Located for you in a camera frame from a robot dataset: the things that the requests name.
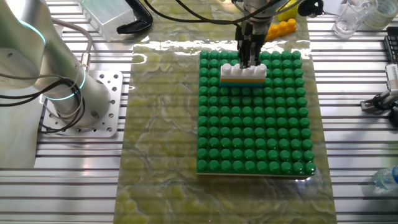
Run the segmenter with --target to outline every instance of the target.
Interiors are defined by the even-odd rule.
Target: metal rail
[[[35,169],[0,170],[0,224],[46,222],[110,224],[122,149],[131,69],[130,41],[105,42],[76,1],[48,1],[52,16],[89,30],[92,70],[124,76],[119,136],[113,141],[64,142],[40,138]],[[371,176],[398,164],[398,129],[386,115],[361,112],[359,102],[386,89],[385,31],[361,29],[349,40],[332,31],[336,18],[308,20],[338,223],[398,223],[397,197],[370,194]],[[63,39],[79,57],[86,39],[65,28]]]

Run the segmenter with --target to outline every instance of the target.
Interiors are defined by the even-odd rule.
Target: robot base
[[[45,134],[48,138],[114,138],[118,131],[119,109],[121,101],[121,91],[123,86],[123,75],[117,71],[91,71],[90,75],[108,88],[111,95],[111,102],[106,114],[95,124],[89,127],[72,127],[66,131],[53,134]],[[55,112],[53,104],[47,100],[47,107]],[[62,128],[65,123],[52,116],[46,109],[44,109],[43,124],[51,128]]]

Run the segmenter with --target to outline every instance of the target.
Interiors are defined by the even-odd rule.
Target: orange lego brick
[[[289,19],[287,22],[282,21],[279,24],[273,24],[268,30],[266,41],[293,33],[296,31],[296,28],[297,26],[295,19]]]

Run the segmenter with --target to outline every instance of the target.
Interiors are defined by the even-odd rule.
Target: green lego baseplate
[[[262,52],[262,88],[219,87],[238,53],[200,52],[197,174],[315,174],[301,53]]]

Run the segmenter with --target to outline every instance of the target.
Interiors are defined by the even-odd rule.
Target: green marble mat
[[[173,1],[160,11],[193,19]],[[186,0],[215,19],[241,17],[230,2]],[[154,16],[134,47],[114,223],[336,223],[307,22],[263,50],[299,50],[317,171],[305,180],[197,176],[198,54],[236,50],[234,26]]]

